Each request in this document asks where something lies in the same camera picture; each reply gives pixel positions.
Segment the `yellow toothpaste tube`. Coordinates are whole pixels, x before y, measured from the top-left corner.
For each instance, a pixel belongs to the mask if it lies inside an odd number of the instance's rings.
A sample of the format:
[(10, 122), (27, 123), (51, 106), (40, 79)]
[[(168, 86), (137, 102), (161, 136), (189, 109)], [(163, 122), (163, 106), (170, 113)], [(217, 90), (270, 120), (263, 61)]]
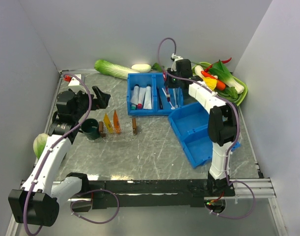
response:
[(107, 113), (105, 113), (103, 121), (104, 121), (104, 124), (105, 124), (105, 126), (106, 126), (108, 132), (109, 132), (110, 134), (114, 133), (112, 124), (111, 124), (111, 122), (110, 122), (110, 119), (109, 119)]

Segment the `dark green mug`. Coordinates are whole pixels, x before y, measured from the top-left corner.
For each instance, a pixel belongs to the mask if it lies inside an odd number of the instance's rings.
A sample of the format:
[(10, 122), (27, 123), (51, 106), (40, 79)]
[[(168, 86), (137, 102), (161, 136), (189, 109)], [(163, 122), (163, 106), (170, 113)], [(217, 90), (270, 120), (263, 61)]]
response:
[(100, 138), (99, 122), (96, 119), (86, 119), (81, 125), (81, 130), (88, 140), (93, 141)]

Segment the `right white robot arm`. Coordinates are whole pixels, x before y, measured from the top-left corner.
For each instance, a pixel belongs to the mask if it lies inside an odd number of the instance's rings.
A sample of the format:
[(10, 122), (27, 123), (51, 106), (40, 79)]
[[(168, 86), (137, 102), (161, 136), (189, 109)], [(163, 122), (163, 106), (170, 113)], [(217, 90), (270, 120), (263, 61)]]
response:
[(193, 168), (211, 164), (204, 186), (209, 195), (228, 193), (231, 149), (240, 134), (237, 107), (211, 91), (204, 79), (176, 73), (167, 77), (171, 86), (172, 79), (186, 82), (189, 96), (196, 100), (168, 116), (185, 156)]

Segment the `orange toothpaste tube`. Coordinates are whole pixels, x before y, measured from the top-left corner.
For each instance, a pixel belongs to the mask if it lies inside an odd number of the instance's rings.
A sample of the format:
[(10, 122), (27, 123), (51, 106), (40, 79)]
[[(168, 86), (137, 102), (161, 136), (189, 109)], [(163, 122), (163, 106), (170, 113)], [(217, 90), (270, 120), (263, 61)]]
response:
[(113, 124), (114, 124), (114, 130), (115, 130), (116, 134), (121, 134), (119, 118), (118, 118), (116, 110), (114, 110), (114, 113), (113, 113)]

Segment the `red toothbrush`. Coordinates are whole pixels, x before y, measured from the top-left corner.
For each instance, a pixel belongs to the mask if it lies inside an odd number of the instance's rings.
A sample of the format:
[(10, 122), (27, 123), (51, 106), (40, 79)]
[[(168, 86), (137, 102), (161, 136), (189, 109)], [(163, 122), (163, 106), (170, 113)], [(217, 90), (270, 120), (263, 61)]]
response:
[(166, 91), (165, 88), (162, 88), (162, 90), (163, 90), (163, 92), (165, 94), (165, 97), (166, 97), (167, 101), (170, 102), (170, 94)]

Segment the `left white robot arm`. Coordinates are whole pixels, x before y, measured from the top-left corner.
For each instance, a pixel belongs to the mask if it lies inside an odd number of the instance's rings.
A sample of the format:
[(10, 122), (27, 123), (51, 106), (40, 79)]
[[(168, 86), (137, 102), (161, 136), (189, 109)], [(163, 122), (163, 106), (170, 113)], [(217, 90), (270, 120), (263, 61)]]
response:
[(88, 195), (90, 186), (86, 174), (70, 173), (57, 186), (53, 186), (53, 182), (79, 131), (79, 120), (87, 112), (108, 106), (111, 95), (103, 93), (97, 86), (92, 89), (94, 94), (91, 95), (68, 89), (57, 96), (57, 111), (54, 112), (41, 157), (22, 187), (11, 190), (8, 196), (16, 222), (52, 226), (60, 207), (69, 198)]

